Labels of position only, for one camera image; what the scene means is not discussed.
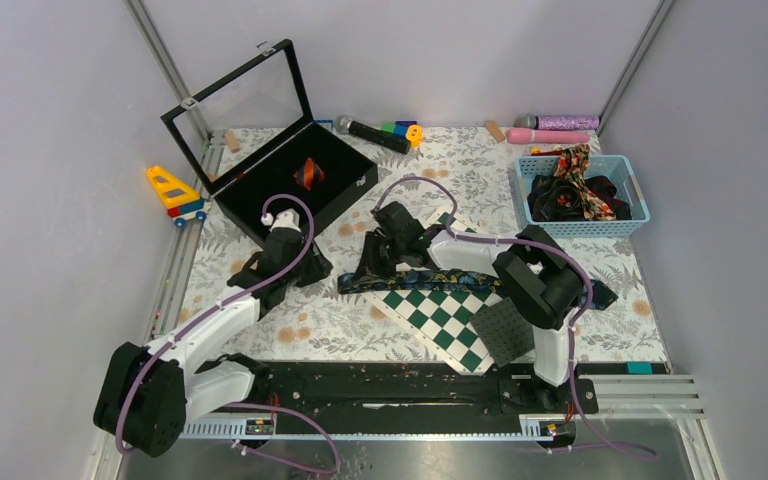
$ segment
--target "green and white checkered board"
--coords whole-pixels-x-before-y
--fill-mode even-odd
[[[441,207],[425,225],[444,223],[449,217],[448,210],[448,207]],[[461,231],[479,231],[463,218],[456,218],[452,227]],[[469,319],[482,308],[500,302],[502,298],[495,293],[396,290],[363,295],[456,371],[481,375],[493,365],[493,358]]]

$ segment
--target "transparent lid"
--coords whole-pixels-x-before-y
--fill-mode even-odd
[[[253,168],[313,120],[289,40],[277,43],[193,98],[198,101],[194,107],[179,106],[163,120],[190,163],[195,162],[193,168],[211,193]],[[203,152],[193,125],[204,125],[211,138],[223,138],[223,142],[226,132],[236,139],[239,150],[232,152],[225,146],[215,180],[207,178],[199,163]]]

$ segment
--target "basket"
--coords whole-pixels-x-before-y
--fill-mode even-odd
[[[649,209],[640,192],[637,178],[628,159],[622,155],[591,155],[585,177],[604,175],[617,187],[617,199],[631,207],[632,220],[610,222],[535,222],[528,208],[528,194],[537,175],[552,175],[558,157],[522,157],[517,160],[517,178],[514,185],[516,209],[523,225],[537,225],[554,238],[569,237],[626,237],[649,221]]]

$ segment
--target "gray wall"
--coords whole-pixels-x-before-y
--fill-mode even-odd
[[[174,233],[143,171],[187,171],[176,103],[122,2],[0,0],[0,479],[82,475]]]
[[[652,210],[633,241],[670,358],[729,478],[768,478],[768,2],[678,2],[604,144]]]
[[[437,126],[599,114],[657,3],[145,0],[193,91],[290,38],[317,118]]]

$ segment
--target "orange striped object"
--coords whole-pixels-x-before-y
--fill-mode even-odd
[[[296,179],[296,183],[310,191],[314,185],[325,180],[325,172],[319,168],[319,165],[312,158],[308,157],[305,160],[305,164],[293,174],[293,177]]]

